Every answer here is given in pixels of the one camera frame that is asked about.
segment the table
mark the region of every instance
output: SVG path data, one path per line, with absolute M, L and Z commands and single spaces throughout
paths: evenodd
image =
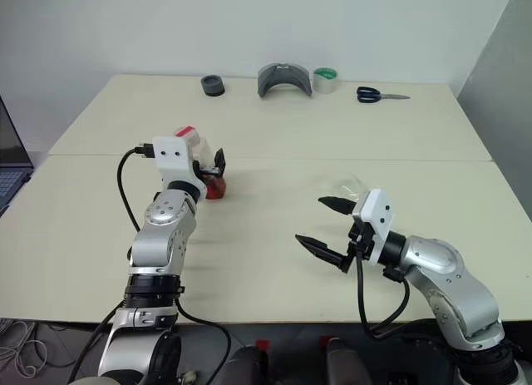
M 121 298 L 135 232 L 116 188 L 119 159 L 52 155 L 22 189 L 0 220 L 2 316 L 99 322 Z M 187 310 L 223 323 L 358 321 L 353 268 L 342 274 L 293 237 L 346 249 L 351 220 L 316 199 L 351 174 L 388 191 L 395 231 L 452 243 L 504 320 L 532 318 L 532 224 L 494 163 L 467 161 L 228 159 L 227 195 L 199 205 L 183 273 Z M 153 160 L 126 164 L 137 218 L 159 178 Z M 381 269 L 365 271 L 371 320 L 402 297 Z M 413 291 L 401 320 L 428 317 Z
M 447 85 L 342 82 L 333 94 L 273 89 L 261 99 L 256 79 L 224 83 L 209 97 L 198 77 L 113 77 L 50 153 L 122 155 L 192 125 L 229 159 L 491 160 Z M 362 84 L 411 99 L 361 104 Z

